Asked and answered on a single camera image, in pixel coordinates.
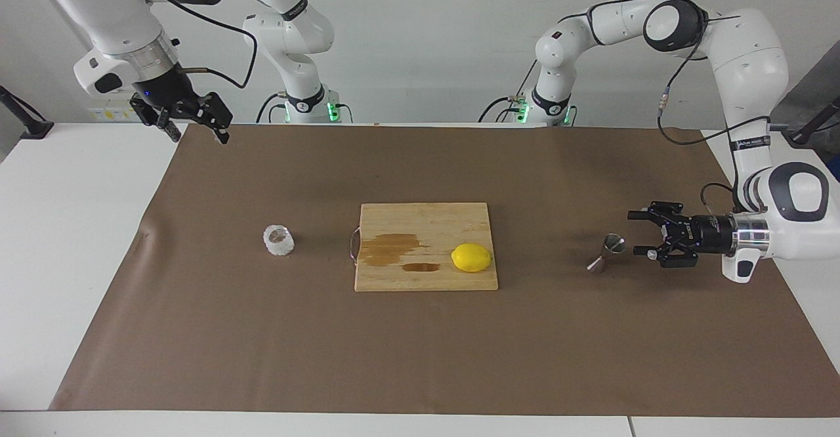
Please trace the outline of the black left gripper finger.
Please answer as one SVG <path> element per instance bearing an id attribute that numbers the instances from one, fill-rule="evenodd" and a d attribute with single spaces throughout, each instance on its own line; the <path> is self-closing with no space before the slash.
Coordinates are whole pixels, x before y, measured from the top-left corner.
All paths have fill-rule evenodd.
<path id="1" fill-rule="evenodd" d="M 686 216 L 683 216 L 684 204 L 669 203 L 668 201 L 651 201 L 647 207 L 639 210 L 627 211 L 627 220 L 647 220 L 657 226 L 684 226 Z"/>
<path id="2" fill-rule="evenodd" d="M 634 245 L 633 254 L 655 261 L 663 268 L 692 268 L 697 264 L 695 251 L 692 249 L 684 251 L 668 242 L 663 242 L 659 246 Z"/>

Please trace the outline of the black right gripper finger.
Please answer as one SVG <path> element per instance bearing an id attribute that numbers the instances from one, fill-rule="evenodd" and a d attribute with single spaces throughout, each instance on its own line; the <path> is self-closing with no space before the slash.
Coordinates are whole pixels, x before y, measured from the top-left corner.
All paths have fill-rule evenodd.
<path id="1" fill-rule="evenodd" d="M 129 104 L 134 110 L 136 116 L 147 127 L 155 127 L 165 133 L 174 143 L 178 143 L 181 138 L 181 131 L 176 124 L 172 123 L 168 109 L 155 109 L 149 103 L 145 102 L 138 94 L 133 94 L 129 99 Z"/>
<path id="2" fill-rule="evenodd" d="M 233 114 L 218 93 L 187 99 L 187 116 L 192 122 L 212 130 L 219 144 L 228 144 Z"/>

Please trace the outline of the steel jigger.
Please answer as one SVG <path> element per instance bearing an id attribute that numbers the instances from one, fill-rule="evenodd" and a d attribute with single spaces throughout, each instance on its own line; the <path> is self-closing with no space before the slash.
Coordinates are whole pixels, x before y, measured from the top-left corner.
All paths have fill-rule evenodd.
<path id="1" fill-rule="evenodd" d="M 600 274 L 605 272 L 612 258 L 626 251 L 626 239 L 616 233 L 607 234 L 601 242 L 599 251 L 586 264 L 586 272 Z"/>

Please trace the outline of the small clear glass cup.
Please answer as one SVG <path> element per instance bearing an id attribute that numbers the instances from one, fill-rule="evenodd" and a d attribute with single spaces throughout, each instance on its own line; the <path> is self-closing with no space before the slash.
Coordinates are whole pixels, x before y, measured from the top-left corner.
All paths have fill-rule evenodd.
<path id="1" fill-rule="evenodd" d="M 295 248 L 295 241 L 290 230 L 279 224 L 267 226 L 262 234 L 262 240 L 265 249 L 276 257 L 286 257 Z"/>

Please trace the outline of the black stand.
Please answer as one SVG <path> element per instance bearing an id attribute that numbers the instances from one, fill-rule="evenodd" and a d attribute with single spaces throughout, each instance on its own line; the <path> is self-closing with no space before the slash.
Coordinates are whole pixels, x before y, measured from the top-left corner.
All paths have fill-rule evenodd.
<path id="1" fill-rule="evenodd" d="M 840 128 L 840 95 L 834 97 L 827 106 L 820 109 L 807 122 L 798 126 L 790 124 L 785 135 L 793 144 L 806 145 L 815 134 L 827 135 L 834 128 Z"/>
<path id="2" fill-rule="evenodd" d="M 54 123 L 48 121 L 29 102 L 16 96 L 3 85 L 0 85 L 0 103 L 23 124 L 25 129 L 21 139 L 43 139 L 54 127 Z"/>

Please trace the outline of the brown paper table mat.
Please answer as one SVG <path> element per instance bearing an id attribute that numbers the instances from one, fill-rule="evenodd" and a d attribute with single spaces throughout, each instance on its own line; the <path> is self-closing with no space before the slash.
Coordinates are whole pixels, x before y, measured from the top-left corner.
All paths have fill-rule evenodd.
<path id="1" fill-rule="evenodd" d="M 652 130 L 240 124 L 177 145 L 52 410 L 840 417 L 770 260 L 585 263 L 723 172 Z M 364 203 L 487 203 L 496 291 L 357 293 Z M 294 251 L 271 255 L 273 224 Z"/>

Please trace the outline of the dark grey partition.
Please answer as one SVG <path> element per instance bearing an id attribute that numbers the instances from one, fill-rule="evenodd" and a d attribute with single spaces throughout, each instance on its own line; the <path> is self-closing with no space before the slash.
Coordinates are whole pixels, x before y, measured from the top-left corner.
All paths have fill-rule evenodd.
<path id="1" fill-rule="evenodd" d="M 840 97 L 840 40 L 837 40 L 780 103 L 789 130 L 803 128 Z"/>

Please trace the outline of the yellow lemon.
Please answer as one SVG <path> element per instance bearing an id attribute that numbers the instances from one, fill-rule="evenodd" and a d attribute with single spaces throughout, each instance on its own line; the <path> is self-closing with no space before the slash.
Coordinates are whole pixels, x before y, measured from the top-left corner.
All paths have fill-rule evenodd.
<path id="1" fill-rule="evenodd" d="M 451 261 L 460 272 L 483 272 L 492 264 L 492 252 L 477 243 L 457 245 L 450 254 Z"/>

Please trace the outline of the wooden cutting board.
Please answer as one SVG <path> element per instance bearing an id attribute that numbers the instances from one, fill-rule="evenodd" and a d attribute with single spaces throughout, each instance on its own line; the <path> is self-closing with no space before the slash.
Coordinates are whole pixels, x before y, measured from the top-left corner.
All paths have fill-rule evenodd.
<path id="1" fill-rule="evenodd" d="M 365 203 L 357 228 L 354 290 L 496 291 L 495 263 L 463 272 L 452 251 L 481 245 L 494 259 L 486 203 Z"/>

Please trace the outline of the white wall outlet strip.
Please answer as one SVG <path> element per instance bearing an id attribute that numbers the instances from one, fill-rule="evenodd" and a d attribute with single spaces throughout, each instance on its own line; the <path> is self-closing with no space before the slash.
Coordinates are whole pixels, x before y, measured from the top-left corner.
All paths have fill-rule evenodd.
<path id="1" fill-rule="evenodd" d="M 99 98 L 87 103 L 86 109 L 99 123 L 140 123 L 134 108 L 124 98 Z"/>

